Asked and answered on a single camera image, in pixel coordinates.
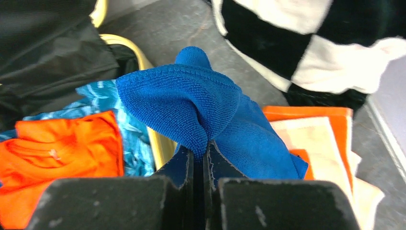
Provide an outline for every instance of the orange cloth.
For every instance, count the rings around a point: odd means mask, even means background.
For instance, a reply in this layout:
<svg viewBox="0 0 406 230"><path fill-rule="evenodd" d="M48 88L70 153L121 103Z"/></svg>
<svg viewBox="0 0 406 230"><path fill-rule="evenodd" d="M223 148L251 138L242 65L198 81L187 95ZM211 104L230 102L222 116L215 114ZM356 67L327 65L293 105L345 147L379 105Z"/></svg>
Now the orange cloth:
<svg viewBox="0 0 406 230"><path fill-rule="evenodd" d="M306 181L314 180L315 177L313 175L313 169L312 169L312 165L310 164L310 159L309 159L309 155L307 154L307 151L305 149L292 149L292 150L289 150L289 152L292 155L302 158L302 160L304 160L305 162L307 162L309 164L309 166L307 167L306 175L304 176L303 179Z"/></svg>
<svg viewBox="0 0 406 230"><path fill-rule="evenodd" d="M80 119L20 121L18 138L0 143L0 223L24 229L44 190L58 178L123 176L113 112Z"/></svg>
<svg viewBox="0 0 406 230"><path fill-rule="evenodd" d="M353 178L348 153L351 151L352 110L341 107L287 107L265 106L264 112L268 121L281 121L316 116L327 116L337 142L337 147L353 191Z"/></svg>

